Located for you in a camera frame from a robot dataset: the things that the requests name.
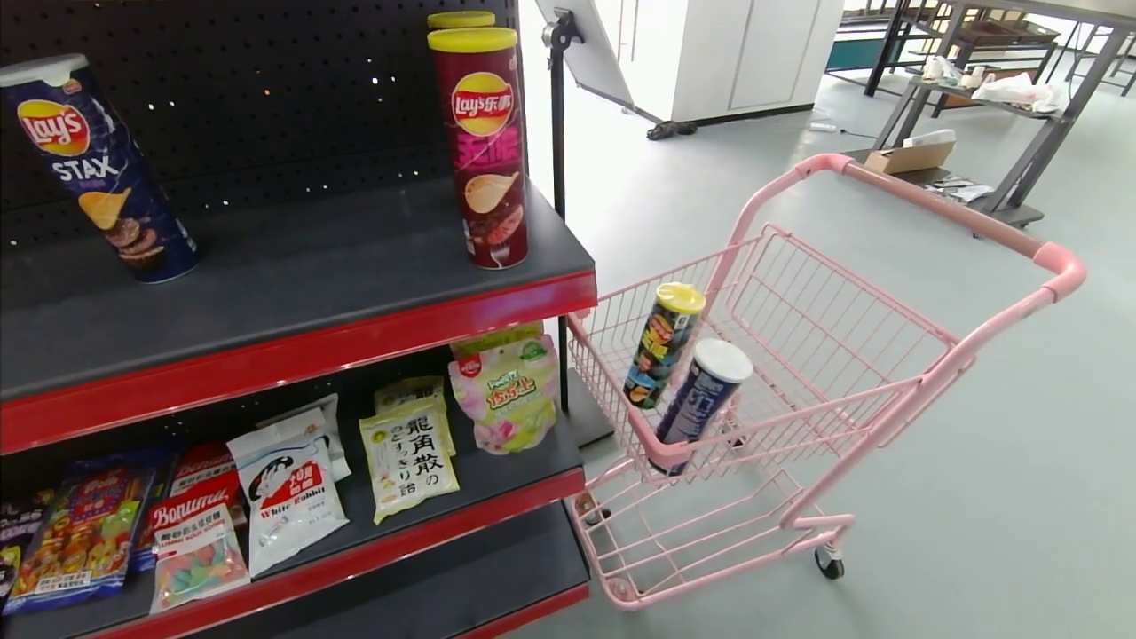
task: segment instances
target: colorful chip can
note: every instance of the colorful chip can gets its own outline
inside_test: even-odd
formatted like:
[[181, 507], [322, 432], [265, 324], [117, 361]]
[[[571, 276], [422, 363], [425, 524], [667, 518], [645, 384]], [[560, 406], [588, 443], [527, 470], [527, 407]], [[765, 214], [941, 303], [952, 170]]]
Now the colorful chip can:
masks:
[[705, 305], [707, 298], [688, 284], [668, 282], [655, 289], [654, 306], [624, 382], [624, 395], [634, 406], [654, 408], [659, 404]]
[[[654, 435], [662, 443], [698, 441], [707, 424], [721, 409], [742, 382], [753, 374], [753, 363], [736, 346], [722, 340], [701, 340], [694, 345], [694, 360], [683, 385], [667, 407]], [[668, 475], [680, 475], [686, 463], [663, 468]]]
[[493, 11], [443, 11], [426, 16], [426, 26], [431, 31], [493, 26], [495, 23], [496, 16], [493, 15]]
[[451, 28], [427, 35], [450, 139], [466, 250], [482, 268], [528, 256], [517, 32]]
[[198, 265], [197, 246], [95, 84], [86, 56], [0, 68], [0, 91], [51, 173], [137, 281], [165, 282]]

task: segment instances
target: dark blue chip can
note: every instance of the dark blue chip can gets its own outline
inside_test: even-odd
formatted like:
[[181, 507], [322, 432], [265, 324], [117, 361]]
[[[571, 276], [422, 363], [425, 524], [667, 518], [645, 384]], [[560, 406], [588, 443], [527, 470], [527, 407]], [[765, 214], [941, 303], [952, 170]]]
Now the dark blue chip can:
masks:
[[198, 265], [134, 140], [74, 53], [0, 68], [0, 91], [48, 168], [140, 282], [173, 280]]
[[[742, 382], [753, 374], [753, 363], [736, 346], [722, 340], [702, 340], [694, 346], [694, 360], [683, 385], [667, 407], [654, 435], [662, 443], [698, 441], [715, 414], [726, 405]], [[680, 475], [686, 463], [655, 468]]]

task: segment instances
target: pink shopping cart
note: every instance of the pink shopping cart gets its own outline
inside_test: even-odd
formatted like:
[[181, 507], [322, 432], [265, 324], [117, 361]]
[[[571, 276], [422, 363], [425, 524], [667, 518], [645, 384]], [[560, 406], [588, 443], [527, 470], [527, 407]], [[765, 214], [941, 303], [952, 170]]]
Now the pink shopping cart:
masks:
[[[820, 171], [920, 205], [1056, 276], [959, 339], [788, 231], [766, 224], [745, 238], [762, 205]], [[800, 163], [750, 198], [725, 249], [616, 291], [569, 318], [575, 365], [624, 447], [571, 508], [608, 597], [637, 609], [809, 550], [825, 576], [843, 576], [840, 542], [855, 517], [825, 515], [817, 499], [919, 417], [986, 342], [1084, 280], [1084, 266], [1064, 248], [851, 158], [820, 155]], [[694, 443], [655, 438], [668, 393], [655, 409], [641, 410], [621, 392], [654, 290], [673, 281], [707, 294], [695, 339], [730, 341], [753, 362], [753, 376]], [[685, 363], [677, 371], [673, 387], [682, 383]], [[665, 476], [652, 462], [685, 462], [686, 468]], [[683, 492], [684, 484], [727, 473], [752, 481]]]

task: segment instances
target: snack package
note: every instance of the snack package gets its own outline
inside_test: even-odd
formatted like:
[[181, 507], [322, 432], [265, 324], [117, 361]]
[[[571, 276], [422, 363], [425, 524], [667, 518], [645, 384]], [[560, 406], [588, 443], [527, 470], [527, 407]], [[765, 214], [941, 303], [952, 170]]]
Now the snack package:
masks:
[[175, 462], [177, 462], [177, 453], [172, 448], [167, 448], [164, 451], [159, 450], [159, 455], [164, 456], [164, 463], [157, 468], [153, 478], [153, 486], [150, 487], [150, 493], [147, 496], [145, 501], [142, 504], [142, 531], [139, 533], [137, 541], [134, 547], [131, 548], [131, 562], [128, 572], [142, 572], [148, 571], [153, 567], [154, 555], [153, 555], [153, 526], [150, 524], [150, 512], [153, 511], [154, 506], [159, 501], [166, 498], [166, 492], [169, 491], [169, 481], [174, 473]]
[[70, 464], [5, 614], [58, 608], [122, 590], [142, 529], [142, 505], [162, 463], [151, 449]]
[[[272, 420], [265, 420], [258, 423], [257, 428], [266, 429], [268, 426], [276, 426], [281, 430], [283, 437], [290, 438], [310, 425], [321, 426], [327, 434], [327, 455], [332, 458], [332, 474], [335, 475], [335, 481], [340, 481], [351, 474], [351, 467], [348, 466], [346, 457], [343, 454], [343, 442], [340, 440], [340, 422], [336, 417], [339, 407], [340, 396], [333, 392], [327, 397], [317, 399], [299, 408], [293, 408]], [[310, 414], [312, 409], [318, 409], [321, 415], [318, 424], [316, 423], [317, 420]]]
[[228, 442], [249, 498], [252, 576], [348, 523], [335, 492], [323, 429], [278, 440], [272, 429]]
[[445, 416], [445, 379], [442, 375], [409, 377], [375, 391], [375, 414], [382, 415], [419, 399], [429, 399], [438, 407], [437, 429], [442, 435], [442, 447], [446, 455], [453, 457], [457, 450], [450, 434], [450, 420]]
[[538, 338], [542, 334], [544, 334], [544, 322], [529, 322], [528, 324], [517, 324], [501, 331], [493, 331], [492, 333], [456, 341], [450, 345], [450, 350], [453, 351], [454, 359], [465, 359], [492, 348], [500, 348], [507, 343]]
[[216, 476], [154, 507], [150, 525], [158, 559], [150, 614], [251, 581], [229, 516], [236, 491], [227, 476]]
[[19, 564], [43, 523], [55, 491], [41, 490], [27, 503], [0, 504], [0, 607], [16, 584]]
[[[219, 441], [194, 446], [186, 450], [177, 463], [174, 479], [169, 483], [169, 497], [183, 495], [194, 486], [222, 475], [227, 475], [234, 488], [241, 486], [241, 480], [236, 476], [236, 464], [233, 463], [233, 454], [228, 451], [228, 447]], [[234, 490], [233, 500], [228, 505], [228, 516], [235, 526], [249, 522], [241, 501], [240, 490]]]
[[442, 409], [424, 398], [359, 421], [375, 493], [375, 525], [431, 497], [458, 490], [443, 447]]
[[549, 335], [451, 362], [450, 381], [482, 450], [503, 455], [532, 448], [557, 422], [560, 372]]

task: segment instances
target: floor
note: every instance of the floor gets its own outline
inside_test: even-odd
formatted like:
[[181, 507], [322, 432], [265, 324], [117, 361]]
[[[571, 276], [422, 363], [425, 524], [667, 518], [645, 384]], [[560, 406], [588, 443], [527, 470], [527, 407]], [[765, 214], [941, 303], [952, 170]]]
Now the floor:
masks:
[[[540, 55], [526, 47], [529, 144], [532, 172], [551, 193]], [[649, 142], [645, 122], [570, 91], [567, 216], [595, 257], [601, 294], [720, 248], [745, 199], [793, 163], [869, 142], [808, 132], [811, 119], [875, 135], [893, 105], [826, 80], [811, 114]], [[920, 128], [941, 126], [959, 135], [949, 167], [996, 184], [1037, 125], [966, 109], [925, 117]], [[1133, 131], [1136, 98], [1102, 88], [1029, 198], [1047, 217], [1028, 232], [1077, 251], [1086, 285], [992, 342], [916, 426], [822, 500], [826, 512], [858, 517], [842, 581], [801, 556], [638, 613], [618, 612], [593, 587], [588, 601], [511, 637], [1129, 637]], [[1045, 277], [1016, 254], [835, 176], [795, 186], [762, 215], [955, 333]], [[618, 454], [610, 440], [586, 450], [590, 475]], [[673, 514], [745, 481], [682, 486]]]

